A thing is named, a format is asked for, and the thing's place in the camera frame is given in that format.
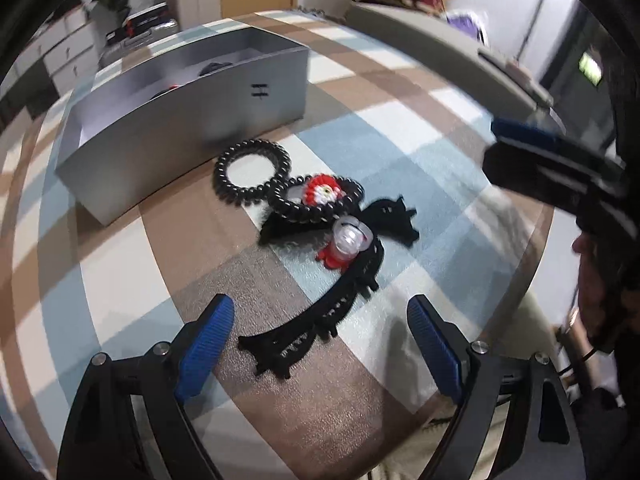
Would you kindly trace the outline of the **right hand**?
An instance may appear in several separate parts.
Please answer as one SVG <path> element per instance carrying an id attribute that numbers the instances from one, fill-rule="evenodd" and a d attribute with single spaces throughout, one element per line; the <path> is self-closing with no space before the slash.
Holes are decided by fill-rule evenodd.
<path id="1" fill-rule="evenodd" d="M 604 308 L 605 282 L 602 278 L 596 258 L 596 244 L 586 233 L 574 240 L 573 252 L 579 257 L 577 281 L 578 309 L 586 335 L 593 340 L 602 328 L 606 316 Z"/>

